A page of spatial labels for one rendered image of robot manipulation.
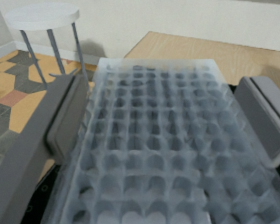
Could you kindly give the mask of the clear well plate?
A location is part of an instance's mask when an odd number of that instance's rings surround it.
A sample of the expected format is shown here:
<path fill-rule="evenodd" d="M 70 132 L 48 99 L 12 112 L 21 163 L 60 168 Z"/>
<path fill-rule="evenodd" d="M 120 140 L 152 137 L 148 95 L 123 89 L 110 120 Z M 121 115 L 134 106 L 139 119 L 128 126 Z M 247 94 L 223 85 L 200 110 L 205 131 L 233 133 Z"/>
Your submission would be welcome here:
<path fill-rule="evenodd" d="M 40 224 L 280 224 L 280 176 L 213 59 L 100 58 Z"/>

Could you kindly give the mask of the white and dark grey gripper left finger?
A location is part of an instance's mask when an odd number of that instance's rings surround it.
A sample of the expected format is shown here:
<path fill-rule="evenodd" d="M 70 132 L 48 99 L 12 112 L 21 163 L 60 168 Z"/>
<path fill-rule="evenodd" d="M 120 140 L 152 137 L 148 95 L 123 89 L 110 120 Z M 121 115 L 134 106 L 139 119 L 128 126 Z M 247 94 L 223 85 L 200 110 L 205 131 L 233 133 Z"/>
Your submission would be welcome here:
<path fill-rule="evenodd" d="M 87 93 L 81 74 L 54 78 L 0 164 L 0 224 L 20 224 L 47 159 L 62 164 Z"/>

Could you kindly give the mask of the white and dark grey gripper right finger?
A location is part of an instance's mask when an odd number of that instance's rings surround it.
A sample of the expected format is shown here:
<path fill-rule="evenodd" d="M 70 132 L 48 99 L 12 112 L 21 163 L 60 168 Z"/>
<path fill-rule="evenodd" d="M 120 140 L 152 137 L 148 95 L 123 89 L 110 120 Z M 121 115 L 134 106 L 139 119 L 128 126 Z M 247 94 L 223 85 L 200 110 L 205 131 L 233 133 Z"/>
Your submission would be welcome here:
<path fill-rule="evenodd" d="M 243 76 L 234 92 L 274 167 L 280 165 L 280 89 L 267 76 Z"/>

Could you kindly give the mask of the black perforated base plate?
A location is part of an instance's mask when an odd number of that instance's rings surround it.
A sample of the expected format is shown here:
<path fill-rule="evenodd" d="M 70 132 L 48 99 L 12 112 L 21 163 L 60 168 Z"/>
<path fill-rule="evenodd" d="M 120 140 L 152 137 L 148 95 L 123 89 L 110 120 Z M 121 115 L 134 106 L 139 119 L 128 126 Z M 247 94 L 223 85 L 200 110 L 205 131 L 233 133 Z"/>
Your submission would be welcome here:
<path fill-rule="evenodd" d="M 38 182 L 20 224 L 40 224 L 61 165 L 55 163 Z"/>

